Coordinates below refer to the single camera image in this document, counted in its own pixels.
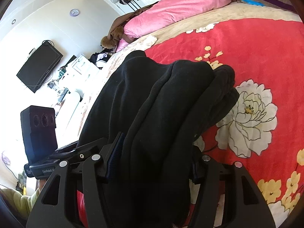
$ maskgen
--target pink blanket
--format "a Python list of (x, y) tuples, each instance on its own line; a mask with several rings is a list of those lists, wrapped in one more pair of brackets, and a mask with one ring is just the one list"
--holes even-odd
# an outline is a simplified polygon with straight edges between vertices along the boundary
[[(228, 5), (231, 0), (160, 0), (151, 9), (131, 19), (124, 27), (130, 38), (140, 38), (183, 19)], [(120, 40), (117, 51), (128, 43)]]

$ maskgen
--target stuffed toy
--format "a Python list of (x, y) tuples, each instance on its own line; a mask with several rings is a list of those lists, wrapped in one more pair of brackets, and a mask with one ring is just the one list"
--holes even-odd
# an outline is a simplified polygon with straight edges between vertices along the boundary
[(110, 34), (110, 39), (104, 36), (100, 42), (100, 45), (106, 49), (115, 48), (124, 34), (124, 27), (116, 27)]

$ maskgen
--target metal pin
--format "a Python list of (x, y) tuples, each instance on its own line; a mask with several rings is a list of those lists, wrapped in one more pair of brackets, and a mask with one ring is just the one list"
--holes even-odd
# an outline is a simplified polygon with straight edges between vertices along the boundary
[(202, 159), (204, 161), (210, 161), (211, 158), (208, 155), (203, 155)]
[(67, 161), (61, 161), (60, 163), (59, 163), (59, 166), (60, 167), (65, 167), (67, 165)]
[(243, 164), (239, 161), (235, 162), (234, 165), (237, 167), (237, 168), (242, 168), (243, 167)]
[(100, 155), (99, 154), (94, 154), (92, 156), (92, 160), (96, 161), (96, 160), (99, 160), (100, 159)]

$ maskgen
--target black clothing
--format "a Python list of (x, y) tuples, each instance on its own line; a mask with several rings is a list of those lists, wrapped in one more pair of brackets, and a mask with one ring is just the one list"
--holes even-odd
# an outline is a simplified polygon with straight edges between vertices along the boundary
[(239, 94), (228, 65), (158, 64), (131, 52), (93, 105), (79, 145), (125, 135), (119, 184), (104, 185), (115, 227), (181, 226), (190, 205), (193, 142), (219, 122)]

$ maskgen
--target television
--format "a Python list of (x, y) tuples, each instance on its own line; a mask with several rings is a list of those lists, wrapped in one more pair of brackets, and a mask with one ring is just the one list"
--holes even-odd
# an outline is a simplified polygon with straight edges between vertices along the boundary
[(34, 51), (22, 66), (17, 77), (35, 93), (45, 82), (48, 76), (60, 62), (63, 55), (46, 40)]

